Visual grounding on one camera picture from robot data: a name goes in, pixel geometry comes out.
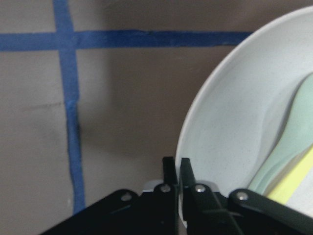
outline screw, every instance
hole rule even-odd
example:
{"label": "screw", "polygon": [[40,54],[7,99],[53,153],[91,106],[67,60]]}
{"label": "screw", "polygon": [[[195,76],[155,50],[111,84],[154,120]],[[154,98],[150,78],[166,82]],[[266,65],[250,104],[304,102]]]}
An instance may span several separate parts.
{"label": "screw", "polygon": [[133,197],[132,197],[132,195],[131,195],[129,192],[127,192],[127,193],[125,193],[123,196],[121,196],[121,200],[122,200],[123,202],[130,201],[132,198],[133,198]]}
{"label": "screw", "polygon": [[161,185],[160,190],[162,192],[170,192],[171,191],[171,187],[169,185]]}
{"label": "screw", "polygon": [[246,194],[245,192],[238,192],[236,193],[236,196],[240,201],[246,201],[249,198],[248,194]]}
{"label": "screw", "polygon": [[195,186],[195,190],[197,192],[204,192],[205,191],[205,187],[203,185],[196,185]]}

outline green spoon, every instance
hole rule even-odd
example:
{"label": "green spoon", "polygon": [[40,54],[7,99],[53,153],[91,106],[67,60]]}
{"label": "green spoon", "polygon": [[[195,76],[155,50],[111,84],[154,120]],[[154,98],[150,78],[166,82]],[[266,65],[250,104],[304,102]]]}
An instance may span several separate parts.
{"label": "green spoon", "polygon": [[269,184],[297,155],[313,143],[313,73],[305,78],[293,100],[285,130],[249,185],[264,194]]}

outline yellow strip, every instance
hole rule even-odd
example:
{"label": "yellow strip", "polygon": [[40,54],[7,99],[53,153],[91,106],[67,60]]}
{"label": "yellow strip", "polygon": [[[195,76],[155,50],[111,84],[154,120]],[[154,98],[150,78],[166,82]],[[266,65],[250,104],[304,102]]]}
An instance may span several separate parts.
{"label": "yellow strip", "polygon": [[313,145],[297,165],[268,194],[268,198],[286,204],[313,166]]}

